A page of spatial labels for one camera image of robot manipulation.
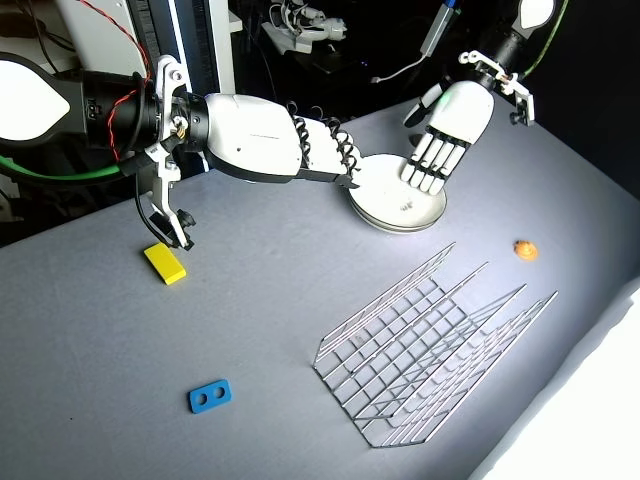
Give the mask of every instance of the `plate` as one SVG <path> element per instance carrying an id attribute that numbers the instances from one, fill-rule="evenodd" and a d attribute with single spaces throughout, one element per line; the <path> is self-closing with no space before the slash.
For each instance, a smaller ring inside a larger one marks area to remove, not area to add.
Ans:
<path id="1" fill-rule="evenodd" d="M 393 233 L 413 233 L 433 225 L 444 213 L 444 189 L 428 195 L 400 180 L 406 159 L 397 155 L 371 155 L 358 162 L 360 171 L 350 189 L 356 212 L 367 223 Z"/>

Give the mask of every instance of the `blue block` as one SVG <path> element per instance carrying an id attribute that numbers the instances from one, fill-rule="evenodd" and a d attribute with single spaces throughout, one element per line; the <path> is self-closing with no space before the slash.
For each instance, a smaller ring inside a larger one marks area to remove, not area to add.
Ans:
<path id="1" fill-rule="evenodd" d="M 218 380 L 189 392 L 189 403 L 193 413 L 202 413 L 231 401 L 231 385 Z"/>

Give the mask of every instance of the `wire grid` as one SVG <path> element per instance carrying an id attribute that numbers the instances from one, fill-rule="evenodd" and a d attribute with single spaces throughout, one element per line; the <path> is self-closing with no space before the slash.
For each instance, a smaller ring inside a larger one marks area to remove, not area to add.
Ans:
<path id="1" fill-rule="evenodd" d="M 452 297 L 486 264 L 445 291 L 431 275 L 452 247 L 320 344 L 314 369 L 371 446 L 410 445 L 430 438 L 505 351 L 499 347 L 508 348 L 555 296 L 487 334 L 482 327 L 526 286 L 467 315 Z"/>

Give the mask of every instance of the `gray table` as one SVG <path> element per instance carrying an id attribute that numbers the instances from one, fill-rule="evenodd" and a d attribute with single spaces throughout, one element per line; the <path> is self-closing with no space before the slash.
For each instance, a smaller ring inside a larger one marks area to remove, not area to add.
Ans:
<path id="1" fill-rule="evenodd" d="M 347 129 L 364 154 L 408 154 L 408 108 Z M 174 190 L 198 225 L 170 288 L 141 255 L 151 238 L 132 202 L 2 249 L 2 478 L 466 477 L 640 259 L 640 204 L 509 111 L 498 101 L 445 216 L 417 235 L 366 225 L 330 185 L 210 173 Z M 519 238 L 537 262 L 512 253 Z M 520 308 L 560 296 L 428 445 L 369 449 L 310 368 L 317 344 L 451 241 L 441 283 L 491 262 L 469 305 L 523 282 Z M 220 378 L 233 402 L 191 414 L 187 392 Z"/>

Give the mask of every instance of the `white robotic hand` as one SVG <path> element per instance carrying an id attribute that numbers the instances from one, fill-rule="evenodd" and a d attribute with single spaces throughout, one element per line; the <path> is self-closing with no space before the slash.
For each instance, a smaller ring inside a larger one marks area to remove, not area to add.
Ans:
<path id="1" fill-rule="evenodd" d="M 425 134 L 402 170 L 402 180 L 430 195 L 440 192 L 487 128 L 493 103 L 491 93 L 476 82 L 456 82 L 444 93 L 440 84 L 431 87 L 404 122 L 414 126 L 433 109 Z"/>

